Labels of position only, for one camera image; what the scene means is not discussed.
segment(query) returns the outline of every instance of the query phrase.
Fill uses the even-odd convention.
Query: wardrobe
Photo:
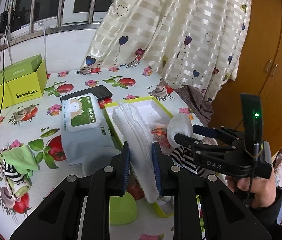
[[[260,96],[263,138],[275,154],[282,147],[282,0],[252,0],[236,81],[223,85],[212,102],[209,127],[244,130],[240,93]]]

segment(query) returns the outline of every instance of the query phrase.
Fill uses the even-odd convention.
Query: black and white striped cloth
[[[175,164],[187,169],[191,174],[201,176],[204,173],[204,168],[193,164],[193,157],[191,150],[180,146],[174,149],[170,155]]]
[[[3,174],[17,185],[24,182],[24,175],[18,173],[14,166],[7,164],[5,160],[3,160]]]

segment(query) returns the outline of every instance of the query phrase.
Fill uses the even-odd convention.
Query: black sleeve
[[[273,204],[266,208],[250,208],[250,211],[261,222],[261,224],[268,230],[272,239],[281,239],[282,226],[277,224],[277,217],[281,208],[282,190],[277,188],[276,197]]]

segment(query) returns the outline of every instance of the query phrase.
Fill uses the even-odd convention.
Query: green round object
[[[136,202],[130,193],[126,192],[123,197],[110,196],[110,225],[131,223],[137,214]]]

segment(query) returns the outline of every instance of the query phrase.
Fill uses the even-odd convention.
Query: silver bolt
[[[74,175],[67,176],[66,181],[67,182],[74,182],[76,180],[76,177]]]
[[[180,167],[179,167],[179,166],[176,166],[176,165],[172,166],[170,169],[171,169],[171,171],[173,171],[173,172],[179,172],[179,171],[180,171]]]
[[[113,167],[112,166],[106,166],[103,169],[105,172],[112,172],[113,171]]]
[[[210,174],[209,176],[208,176],[208,180],[209,181],[217,181],[217,177],[215,176],[215,175],[213,175],[213,174]]]

